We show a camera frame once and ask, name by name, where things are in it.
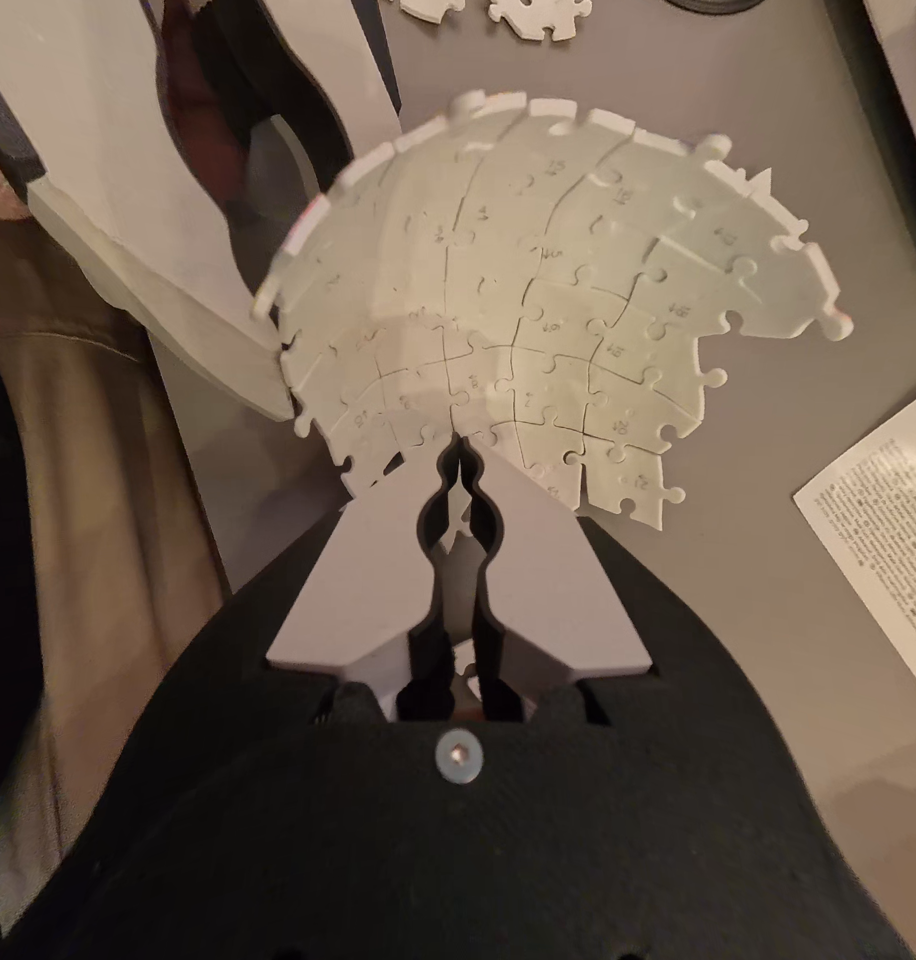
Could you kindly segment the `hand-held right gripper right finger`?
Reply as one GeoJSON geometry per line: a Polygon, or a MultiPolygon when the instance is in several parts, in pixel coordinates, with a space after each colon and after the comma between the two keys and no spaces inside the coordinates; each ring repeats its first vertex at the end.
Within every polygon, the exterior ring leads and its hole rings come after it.
{"type": "Polygon", "coordinates": [[[481,682],[576,682],[653,664],[574,512],[462,439],[471,534],[486,552],[472,619],[481,682]]]}

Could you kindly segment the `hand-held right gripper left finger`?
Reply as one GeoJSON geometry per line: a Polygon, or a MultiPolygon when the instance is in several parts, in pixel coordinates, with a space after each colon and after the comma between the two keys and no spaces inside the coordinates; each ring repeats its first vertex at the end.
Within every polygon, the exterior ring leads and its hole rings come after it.
{"type": "Polygon", "coordinates": [[[278,669],[368,686],[388,718],[446,643],[431,554],[449,528],[456,435],[433,439],[342,512],[267,653],[278,669]]]}

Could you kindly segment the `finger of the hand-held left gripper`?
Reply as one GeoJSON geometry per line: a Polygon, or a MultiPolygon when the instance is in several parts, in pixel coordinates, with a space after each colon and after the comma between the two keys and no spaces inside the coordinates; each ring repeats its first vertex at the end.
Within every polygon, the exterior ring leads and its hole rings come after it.
{"type": "Polygon", "coordinates": [[[277,330],[166,124],[159,49],[140,2],[0,2],[0,102],[43,167],[28,206],[112,306],[285,421],[277,330]]]}
{"type": "Polygon", "coordinates": [[[259,3],[270,50],[260,89],[312,165],[346,165],[401,131],[377,2],[259,3]]]}

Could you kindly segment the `partly built white puzzle ball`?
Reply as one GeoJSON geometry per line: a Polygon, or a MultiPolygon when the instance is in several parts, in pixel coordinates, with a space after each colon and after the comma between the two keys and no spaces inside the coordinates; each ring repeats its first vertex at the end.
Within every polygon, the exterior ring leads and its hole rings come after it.
{"type": "Polygon", "coordinates": [[[704,419],[700,342],[831,341],[853,322],[771,172],[575,102],[472,91],[348,165],[301,214],[252,304],[355,496],[455,432],[583,434],[598,391],[651,390],[704,419]]]}

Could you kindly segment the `two-piece joined puzzle segment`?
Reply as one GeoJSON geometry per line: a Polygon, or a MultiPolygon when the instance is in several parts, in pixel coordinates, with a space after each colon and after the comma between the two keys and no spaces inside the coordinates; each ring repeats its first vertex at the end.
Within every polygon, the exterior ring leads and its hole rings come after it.
{"type": "Polygon", "coordinates": [[[576,20],[588,17],[592,8],[592,1],[494,1],[488,17],[506,21],[524,41],[543,42],[550,31],[553,42],[565,42],[576,36],[576,20]]]}

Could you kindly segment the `colourful printed puzzle box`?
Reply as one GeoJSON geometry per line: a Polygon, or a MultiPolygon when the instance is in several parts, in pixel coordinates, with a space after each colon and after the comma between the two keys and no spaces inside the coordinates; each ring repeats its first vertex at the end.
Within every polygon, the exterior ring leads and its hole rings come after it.
{"type": "Polygon", "coordinates": [[[863,5],[883,56],[886,130],[916,228],[916,1],[865,1],[863,5]]]}

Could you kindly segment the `beige trousers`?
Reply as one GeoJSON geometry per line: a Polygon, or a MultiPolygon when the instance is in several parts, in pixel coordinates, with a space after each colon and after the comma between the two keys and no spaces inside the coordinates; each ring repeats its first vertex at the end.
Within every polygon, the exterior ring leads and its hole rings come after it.
{"type": "Polygon", "coordinates": [[[0,937],[79,838],[154,691],[224,602],[145,330],[0,221],[0,375],[30,500],[43,691],[0,780],[0,937]]]}

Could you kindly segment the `white printed instruction leaflet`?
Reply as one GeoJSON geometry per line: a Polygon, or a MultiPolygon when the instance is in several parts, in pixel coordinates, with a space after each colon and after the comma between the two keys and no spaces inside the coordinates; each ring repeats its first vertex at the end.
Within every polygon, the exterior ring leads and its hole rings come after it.
{"type": "Polygon", "coordinates": [[[794,501],[916,678],[916,398],[794,501]]]}

